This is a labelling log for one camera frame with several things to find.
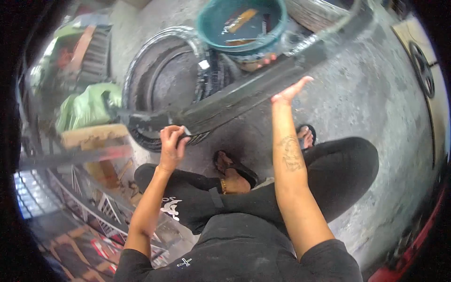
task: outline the sandal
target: sandal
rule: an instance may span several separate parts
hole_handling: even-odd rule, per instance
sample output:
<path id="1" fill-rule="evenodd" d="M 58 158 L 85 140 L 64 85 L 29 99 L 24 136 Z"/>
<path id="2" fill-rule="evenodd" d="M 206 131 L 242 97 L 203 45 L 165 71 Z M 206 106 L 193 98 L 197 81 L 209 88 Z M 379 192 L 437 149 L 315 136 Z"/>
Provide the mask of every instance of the sandal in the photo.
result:
<path id="1" fill-rule="evenodd" d="M 313 142 L 312 142 L 312 146 L 315 146 L 315 142 L 316 142 L 316 131 L 314 129 L 314 127 L 312 125 L 300 125 L 296 128 L 296 134 L 299 134 L 299 132 L 301 131 L 301 129 L 307 126 L 308 129 L 310 129 L 310 131 L 312 132 L 313 135 Z M 299 146 L 301 147 L 301 150 L 307 150 L 308 148 L 304 147 L 304 138 L 298 138 L 299 140 Z"/>
<path id="2" fill-rule="evenodd" d="M 255 172 L 245 167 L 235 157 L 233 157 L 232 155 L 223 150 L 219 150 L 213 155 L 213 165 L 220 173 L 224 174 L 222 171 L 218 169 L 218 166 L 216 165 L 216 163 L 218 162 L 219 152 L 223 152 L 233 162 L 231 164 L 226 164 L 224 167 L 224 171 L 226 171 L 229 168 L 236 169 L 237 173 L 245 180 L 247 180 L 247 182 L 249 182 L 249 184 L 251 185 L 251 189 L 258 184 L 258 176 Z"/>

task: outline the tattoo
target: tattoo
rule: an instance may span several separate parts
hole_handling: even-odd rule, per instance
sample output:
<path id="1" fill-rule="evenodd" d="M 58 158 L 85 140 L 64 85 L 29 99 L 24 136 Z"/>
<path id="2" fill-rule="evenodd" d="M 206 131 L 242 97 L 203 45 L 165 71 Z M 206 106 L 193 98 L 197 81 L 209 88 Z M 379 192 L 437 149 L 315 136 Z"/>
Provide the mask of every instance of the tattoo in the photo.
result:
<path id="1" fill-rule="evenodd" d="M 302 160 L 301 150 L 299 148 L 299 141 L 295 136 L 286 136 L 279 143 L 279 146 L 282 146 L 282 160 L 288 171 L 296 171 L 305 167 Z"/>

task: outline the concrete floor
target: concrete floor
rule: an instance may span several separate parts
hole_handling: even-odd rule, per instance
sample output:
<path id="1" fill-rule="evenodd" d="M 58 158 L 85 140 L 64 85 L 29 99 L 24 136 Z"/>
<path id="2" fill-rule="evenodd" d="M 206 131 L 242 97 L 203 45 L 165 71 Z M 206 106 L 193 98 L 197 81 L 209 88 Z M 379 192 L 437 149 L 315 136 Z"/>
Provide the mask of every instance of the concrete floor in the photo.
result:
<path id="1" fill-rule="evenodd" d="M 129 62 L 150 36 L 169 26 L 192 25 L 206 2 L 152 0 L 137 11 L 118 1 L 111 15 L 112 71 L 117 82 L 123 82 Z M 329 224 L 361 269 L 396 242 L 436 175 L 423 94 L 405 50 L 390 29 L 395 20 L 379 5 L 374 9 L 368 31 L 314 68 L 309 75 L 315 81 L 293 102 L 295 123 L 313 124 L 317 142 L 361 136 L 378 149 L 379 174 L 372 187 Z M 225 149 L 240 156 L 261 179 L 273 176 L 271 134 L 270 105 L 265 102 L 187 148 L 180 168 L 215 176 L 211 157 Z M 158 154 L 131 143 L 136 166 L 158 163 Z"/>

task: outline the hand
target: hand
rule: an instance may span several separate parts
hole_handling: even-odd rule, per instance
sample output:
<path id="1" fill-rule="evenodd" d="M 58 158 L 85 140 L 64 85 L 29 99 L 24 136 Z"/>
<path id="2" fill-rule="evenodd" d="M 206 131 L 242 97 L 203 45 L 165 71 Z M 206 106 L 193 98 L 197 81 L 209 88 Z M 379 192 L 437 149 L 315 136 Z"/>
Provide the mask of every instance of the hand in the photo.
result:
<path id="1" fill-rule="evenodd" d="M 289 105 L 291 105 L 291 101 L 293 100 L 295 95 L 302 90 L 302 87 L 304 87 L 304 85 L 307 82 L 310 82 L 312 80 L 313 80 L 313 78 L 311 76 L 304 76 L 297 83 L 291 85 L 290 87 L 288 87 L 284 91 L 280 92 L 279 94 L 274 95 L 271 98 L 271 103 L 274 104 L 275 102 L 279 101 L 279 102 L 285 102 L 285 103 L 288 103 Z"/>
<path id="2" fill-rule="evenodd" d="M 190 140 L 190 137 L 183 138 L 176 148 L 177 140 L 183 132 L 184 127 L 177 125 L 167 126 L 160 131 L 161 157 L 158 166 L 162 170 L 172 173 L 183 159 L 186 143 Z"/>
<path id="3" fill-rule="evenodd" d="M 242 70 L 248 71 L 248 72 L 253 72 L 257 69 L 262 68 L 264 65 L 269 65 L 272 61 L 277 60 L 277 55 L 274 53 L 268 53 L 265 55 L 264 58 L 252 62 L 252 63 L 241 63 L 240 64 L 240 68 Z"/>

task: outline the foot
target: foot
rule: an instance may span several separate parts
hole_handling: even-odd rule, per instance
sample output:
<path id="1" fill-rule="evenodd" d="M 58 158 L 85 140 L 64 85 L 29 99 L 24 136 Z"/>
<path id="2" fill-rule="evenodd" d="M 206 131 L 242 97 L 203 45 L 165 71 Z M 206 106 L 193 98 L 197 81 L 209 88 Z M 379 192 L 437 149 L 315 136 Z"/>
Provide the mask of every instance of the foot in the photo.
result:
<path id="1" fill-rule="evenodd" d="M 304 148 L 313 147 L 313 134 L 308 126 L 303 126 L 298 133 L 298 138 L 304 138 Z"/>
<path id="2" fill-rule="evenodd" d="M 233 164 L 233 161 L 227 155 L 220 151 L 216 167 L 219 172 L 225 175 L 224 181 L 221 182 L 222 192 L 226 194 L 245 194 L 251 190 L 251 185 L 243 178 L 234 168 L 227 168 Z"/>

